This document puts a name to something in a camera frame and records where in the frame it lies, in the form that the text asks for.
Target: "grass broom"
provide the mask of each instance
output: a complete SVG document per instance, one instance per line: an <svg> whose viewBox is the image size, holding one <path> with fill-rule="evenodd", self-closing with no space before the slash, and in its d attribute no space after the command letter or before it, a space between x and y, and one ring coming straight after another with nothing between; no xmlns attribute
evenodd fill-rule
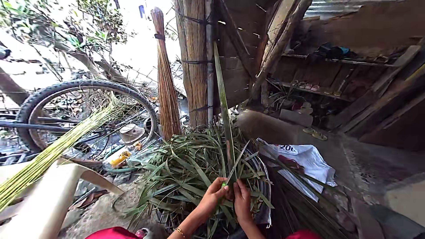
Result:
<svg viewBox="0 0 425 239"><path fill-rule="evenodd" d="M157 7L152 9L150 14L155 26L155 37L158 39L158 92L161 105L159 121L162 126L162 136L168 141L173 134L181 134L179 105L165 48L164 15Z"/></svg>
<svg viewBox="0 0 425 239"><path fill-rule="evenodd" d="M77 141L87 133L96 130L111 118L119 114L116 109L117 100L113 100L102 110L94 112L87 119L80 122L72 130L66 132L58 140L37 155L31 163L7 179L0 186L0 212L5 209L26 187L41 178L42 174L62 155L73 147Z"/></svg>

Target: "garden hose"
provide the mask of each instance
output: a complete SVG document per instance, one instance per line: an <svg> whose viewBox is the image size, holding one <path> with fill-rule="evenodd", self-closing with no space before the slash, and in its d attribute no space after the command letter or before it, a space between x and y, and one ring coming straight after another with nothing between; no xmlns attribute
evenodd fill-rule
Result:
<svg viewBox="0 0 425 239"><path fill-rule="evenodd" d="M105 161L109 156L111 156L112 154L116 153L118 150L122 149L125 145L120 145L117 146L116 148L114 148L113 150L111 150L109 153L107 153L105 155L105 157L103 157L103 160ZM119 173L128 173L128 172L133 172L136 171L137 168L132 167L132 168L108 168L105 167L105 164L103 165L103 170L105 170L108 173L112 173L112 174L119 174Z"/></svg>

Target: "woman's hand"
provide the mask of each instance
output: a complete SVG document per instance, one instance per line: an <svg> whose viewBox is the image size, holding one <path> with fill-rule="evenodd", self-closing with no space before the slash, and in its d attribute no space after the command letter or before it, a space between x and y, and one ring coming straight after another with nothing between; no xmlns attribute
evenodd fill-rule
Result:
<svg viewBox="0 0 425 239"><path fill-rule="evenodd" d="M216 178L214 182L208 187L199 205L191 213L196 215L201 224L207 221L220 198L224 197L228 192L229 186L226 185L223 188L221 187L221 184L226 180L227 178Z"/></svg>
<svg viewBox="0 0 425 239"><path fill-rule="evenodd" d="M251 223L251 193L240 179L233 184L233 190L235 191L235 212L239 224Z"/></svg>

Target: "finger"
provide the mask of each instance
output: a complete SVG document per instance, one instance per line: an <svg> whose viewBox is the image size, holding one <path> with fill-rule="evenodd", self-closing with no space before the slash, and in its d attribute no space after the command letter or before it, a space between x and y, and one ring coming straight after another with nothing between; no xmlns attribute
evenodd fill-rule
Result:
<svg viewBox="0 0 425 239"><path fill-rule="evenodd" d="M241 189L236 182L233 183L233 191L235 192L235 200L242 197Z"/></svg>
<svg viewBox="0 0 425 239"><path fill-rule="evenodd" d="M226 195L226 193L227 193L228 190L229 190L229 186L226 185L226 186L224 186L223 188L221 188L220 190L218 190L214 194L217 196L217 198L221 198L221 197L223 197L223 196Z"/></svg>
<svg viewBox="0 0 425 239"><path fill-rule="evenodd" d="M244 199L250 198L251 194L249 193L248 189L245 187L245 184L242 182L242 180L238 179L237 182L238 182L239 188L241 189L242 197Z"/></svg>
<svg viewBox="0 0 425 239"><path fill-rule="evenodd" d="M207 193L208 194L212 194L217 192L220 188L221 188L221 184L223 182L225 182L227 180L227 178L223 178L223 177L218 177L216 178L213 183L208 187L207 189Z"/></svg>

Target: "green stick bundle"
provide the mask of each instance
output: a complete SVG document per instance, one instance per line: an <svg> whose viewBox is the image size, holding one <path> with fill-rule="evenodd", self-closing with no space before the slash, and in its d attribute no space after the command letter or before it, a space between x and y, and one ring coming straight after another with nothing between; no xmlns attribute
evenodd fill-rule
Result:
<svg viewBox="0 0 425 239"><path fill-rule="evenodd" d="M91 114L72 130L66 132L37 155L30 164L0 186L0 212L26 187L36 182L65 150L73 147L81 137L96 130L117 114L115 111L115 109L119 108L116 107L117 100L114 100L113 96L112 98L113 100L106 108Z"/></svg>

